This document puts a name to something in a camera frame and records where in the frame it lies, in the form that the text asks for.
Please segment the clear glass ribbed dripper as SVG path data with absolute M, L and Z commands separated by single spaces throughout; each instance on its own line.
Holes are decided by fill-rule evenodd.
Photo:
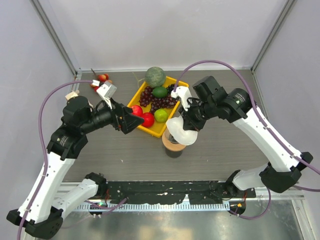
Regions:
M 171 144 L 179 144 L 168 129 L 165 130 L 164 135 Z

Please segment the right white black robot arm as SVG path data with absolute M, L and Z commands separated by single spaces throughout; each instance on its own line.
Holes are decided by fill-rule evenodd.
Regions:
M 264 153 L 268 163 L 249 170 L 236 170 L 226 185 L 227 193 L 238 197 L 244 190 L 267 187 L 283 193 L 297 184 L 306 165 L 297 158 L 310 163 L 313 156 L 292 147 L 275 130 L 262 114 L 248 92 L 236 88 L 230 93 L 219 85 L 213 76 L 206 76 L 193 85 L 197 97 L 192 97 L 188 87 L 179 86 L 171 96 L 179 97 L 182 107 L 183 133 L 197 134 L 207 120 L 226 120 L 243 131 Z

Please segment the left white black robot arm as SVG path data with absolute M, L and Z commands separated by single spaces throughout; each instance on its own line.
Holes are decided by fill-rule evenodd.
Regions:
M 121 103 L 112 100 L 108 105 L 102 100 L 93 108 L 84 96 L 70 98 L 62 113 L 62 124 L 51 135 L 42 170 L 29 196 L 6 217 L 30 236 L 44 240 L 55 236 L 64 219 L 85 200 L 102 199 L 107 193 L 107 180 L 91 172 L 79 186 L 55 199 L 65 175 L 88 143 L 87 134 L 108 125 L 128 134 L 144 122 Z

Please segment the white paper coffee filter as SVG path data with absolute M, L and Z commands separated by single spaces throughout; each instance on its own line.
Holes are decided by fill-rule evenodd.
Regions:
M 181 115 L 170 118 L 166 122 L 169 133 L 179 144 L 185 146 L 193 145 L 198 138 L 198 132 L 195 130 L 184 130 L 183 125 L 184 120 Z

